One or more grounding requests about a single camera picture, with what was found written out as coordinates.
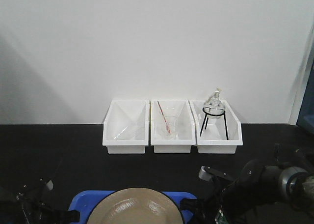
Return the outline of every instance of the blue panel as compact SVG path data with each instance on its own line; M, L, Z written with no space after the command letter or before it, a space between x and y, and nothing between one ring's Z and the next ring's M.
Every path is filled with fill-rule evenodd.
M70 205L69 210L77 210L80 212L79 223L73 224L86 224L87 219L95 206L102 201L109 194L114 191L83 191L77 194ZM165 195L170 197L178 206L183 198L196 198L194 195L187 192L163 192ZM190 211L181 211L184 217L185 223L187 223L193 216Z
M314 134L314 70L309 76L309 81L304 93L297 125Z

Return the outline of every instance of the tan round lid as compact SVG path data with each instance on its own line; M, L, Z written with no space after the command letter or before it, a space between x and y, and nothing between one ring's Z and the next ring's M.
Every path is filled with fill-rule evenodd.
M112 193L91 213L87 224L183 224L174 202L147 188Z

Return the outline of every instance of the white wall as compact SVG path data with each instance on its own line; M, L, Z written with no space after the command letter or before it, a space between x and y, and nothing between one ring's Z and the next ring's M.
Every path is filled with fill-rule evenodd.
M205 99L288 123L313 0L0 0L0 123L101 123L112 99Z

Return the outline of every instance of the black tabletop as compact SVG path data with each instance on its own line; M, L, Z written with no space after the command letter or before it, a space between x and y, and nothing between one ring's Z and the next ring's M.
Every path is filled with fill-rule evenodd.
M145 154L109 155L102 135L102 125L0 125L0 185L17 193L41 178L52 179L54 189L44 201L57 209L68 209L85 190L146 187L206 197L208 183L198 178L201 166L236 178L251 159L274 164L275 143L280 144L279 160L296 166L295 150L314 147L313 135L286 124L242 124L243 146L235 154L199 154L196 147L190 154L155 154L148 146ZM261 223L293 223L293 217L312 223L283 204L260 211L270 214L261 215Z

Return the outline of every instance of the clear glassware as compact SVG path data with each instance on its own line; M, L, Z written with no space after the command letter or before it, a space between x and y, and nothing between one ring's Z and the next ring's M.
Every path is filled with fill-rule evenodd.
M212 115L208 115L209 118L219 119L225 111L225 105L219 99L220 91L221 91L220 89L217 89L208 98L208 100L204 102L204 106L203 106L204 111L206 113L212 114Z

